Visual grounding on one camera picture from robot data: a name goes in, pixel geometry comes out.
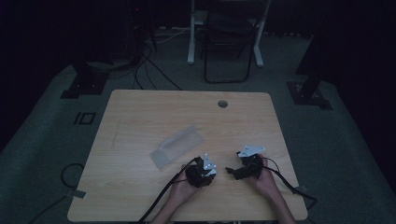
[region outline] table surface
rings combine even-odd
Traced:
[[[221,108],[218,101],[228,106]],[[205,139],[161,170],[150,153],[161,142],[196,124]],[[74,198],[71,221],[137,221],[152,205],[182,164],[207,152],[217,165],[214,181],[174,214],[173,221],[276,219],[270,204],[243,180],[234,180],[224,167],[240,168],[236,151],[244,145],[266,147],[280,172],[298,186],[271,97],[263,92],[113,91],[92,145]],[[297,220],[307,211],[276,176],[276,183]],[[148,216],[151,220],[168,192]]]

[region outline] hand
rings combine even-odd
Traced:
[[[169,193],[168,200],[157,216],[151,221],[151,224],[168,223],[176,210],[188,201],[198,190],[200,189],[190,185],[189,181],[187,181],[186,173],[183,171],[175,180],[171,192]]]
[[[180,174],[175,182],[176,183],[172,185],[167,203],[172,204],[176,208],[179,208],[182,204],[188,201],[198,190],[201,189],[190,185],[189,181],[187,180],[185,171]]]
[[[263,155],[257,154],[262,158],[262,165],[268,166],[268,160]],[[272,172],[262,168],[260,177],[251,176],[246,178],[247,182],[252,185],[261,195],[268,199],[273,206],[279,224],[295,224],[296,221],[289,210],[288,205],[283,199],[282,194],[277,188]]]
[[[257,155],[262,158],[262,165],[268,166],[268,160],[264,158],[262,154]],[[258,179],[251,176],[246,178],[246,181],[266,198],[270,198],[270,196],[280,193],[271,171],[267,169],[262,169]]]

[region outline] table leg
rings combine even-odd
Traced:
[[[194,64],[195,56],[195,0],[191,0],[191,30],[190,30],[190,45],[189,55],[187,58],[188,64]]]
[[[268,0],[265,10],[264,10],[264,16],[262,17],[262,22],[260,23],[260,27],[259,27],[259,32],[257,33],[256,36],[256,43],[254,44],[254,57],[256,58],[256,64],[258,67],[263,67],[264,66],[264,62],[262,60],[262,52],[260,51],[260,40],[262,39],[262,31],[264,30],[264,25],[265,25],[265,21],[267,20],[267,15],[268,15],[268,10],[271,6],[271,2],[272,0]]]

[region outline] black cable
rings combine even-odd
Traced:
[[[276,169],[279,171],[279,166],[277,166],[277,164],[276,164],[275,161],[273,161],[273,160],[271,160],[271,159],[269,159],[269,158],[265,158],[265,159],[267,159],[268,161],[271,161],[271,162],[276,166]]]
[[[126,76],[128,76],[129,74],[131,74],[135,69],[136,69],[136,68],[133,68],[133,69],[131,69],[130,71],[128,71],[128,72],[126,72],[126,73],[120,75],[119,77],[109,77],[107,80],[114,80],[114,79],[119,79],[119,78],[122,78],[122,77],[126,77]]]
[[[142,85],[140,84],[139,80],[137,79],[137,72],[139,71],[140,67],[143,65],[143,63],[146,66],[146,60],[147,58],[149,58],[151,56],[152,53],[152,49],[148,48],[149,52],[148,52],[148,56],[145,56],[143,53],[142,55],[144,56],[144,60],[142,62],[140,62],[140,64],[136,67],[136,69],[134,70],[134,83],[132,84],[132,89],[134,89],[134,84],[137,83],[137,85],[139,86],[140,90],[143,90]]]
[[[160,71],[160,73],[168,80],[170,81],[176,88],[178,88],[181,91],[181,88],[174,82],[172,81],[154,62],[152,62],[149,58],[146,58],[148,60],[149,63],[151,63],[158,71]]]
[[[62,183],[63,183],[65,186],[67,186],[68,188],[70,188],[70,189],[77,189],[78,184],[76,184],[76,185],[69,185],[69,184],[66,183],[66,181],[64,180],[64,173],[66,172],[67,169],[69,169],[69,168],[72,167],[72,166],[78,166],[78,167],[81,168],[81,170],[84,170],[84,166],[83,166],[82,164],[80,164],[80,163],[71,163],[71,164],[65,166],[65,167],[62,169],[62,172],[61,172],[61,180],[62,180]]]
[[[146,69],[146,77],[148,77],[148,81],[151,83],[152,87],[154,87],[154,89],[157,90],[157,87],[152,82],[151,77],[149,77],[149,71],[148,71],[148,67],[146,66],[146,64],[145,64],[145,69]]]
[[[70,167],[73,167],[73,166],[78,166],[78,167],[81,167],[81,169],[84,169],[84,166],[83,166],[82,164],[80,164],[80,163],[72,163],[72,164],[69,164],[69,165],[65,166],[65,167],[62,169],[62,172],[61,172],[61,180],[62,180],[62,183],[63,183],[66,187],[68,187],[69,189],[71,189],[71,190],[75,190],[75,189],[77,188],[78,185],[70,185],[70,184],[66,183],[66,181],[64,180],[64,173],[66,172],[67,169],[69,169]],[[28,224],[34,223],[39,217],[41,217],[44,213],[46,213],[46,212],[47,212],[48,210],[50,210],[52,207],[56,206],[58,203],[60,203],[61,201],[63,201],[65,198],[67,198],[67,195],[62,196],[60,199],[58,199],[58,200],[55,201],[54,203],[50,204],[48,207],[46,207],[46,208],[43,209],[41,212],[39,212],[37,215],[35,215],[35,217],[32,218],[32,219],[28,222]]]
[[[157,205],[157,203],[160,201],[161,197],[165,194],[165,192],[169,189],[169,187],[171,187],[175,182],[175,180],[190,166],[190,164],[195,161],[197,158],[192,159],[191,161],[189,161],[189,163],[187,163],[187,165],[185,165],[180,172],[178,172],[174,177],[172,177],[172,179],[166,184],[166,186],[163,188],[163,190],[161,191],[161,193],[157,196],[157,199],[155,199],[154,203],[151,205],[151,207],[148,209],[148,211],[145,213],[145,215],[143,215],[138,223],[144,223],[146,217],[149,216],[149,214],[152,212],[152,210],[155,208],[155,206]]]
[[[93,65],[90,65],[90,68],[96,72],[112,73],[112,72],[116,72],[116,71],[126,70],[133,66],[134,66],[133,63],[129,62],[129,63],[124,63],[121,65],[115,66],[115,67],[110,67],[110,68],[98,68]]]
[[[308,219],[308,221],[310,221],[312,224],[317,224],[314,220],[312,220],[312,218],[307,217],[306,219]]]
[[[46,213],[48,210],[50,210],[52,207],[54,207],[55,205],[57,205],[58,203],[60,203],[61,201],[63,201],[65,198],[67,198],[66,195],[62,196],[62,198],[58,199],[57,201],[55,201],[54,203],[50,204],[46,209],[42,210],[40,213],[38,213],[37,215],[35,215],[34,218],[32,218],[28,224],[32,224],[34,223],[39,217],[41,217],[44,213]]]
[[[283,177],[283,175],[282,175],[279,171],[274,170],[274,169],[269,168],[268,166],[264,166],[264,165],[262,166],[262,168],[267,169],[267,170],[270,170],[270,171],[274,172],[277,176],[279,176],[279,178],[282,180],[282,182],[286,185],[286,187],[288,187],[288,188],[291,190],[291,192],[292,192],[293,194],[298,194],[298,195],[301,195],[301,196],[305,197],[306,199],[311,200],[312,203],[306,208],[307,210],[311,209],[311,208],[318,202],[318,199],[317,199],[317,198],[314,198],[314,197],[309,196],[309,195],[307,195],[307,194],[305,194],[305,193],[302,193],[301,191],[299,191],[299,190],[297,190],[295,187],[293,187],[293,186],[288,182],[288,180],[286,180],[286,178]]]

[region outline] black chair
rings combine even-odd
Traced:
[[[257,28],[264,15],[262,0],[216,0],[207,9],[205,39],[201,51],[205,57],[204,74],[208,83],[237,83],[248,79]],[[215,80],[207,75],[207,53],[209,51],[238,51],[241,55],[246,45],[250,45],[247,73],[238,79]]]

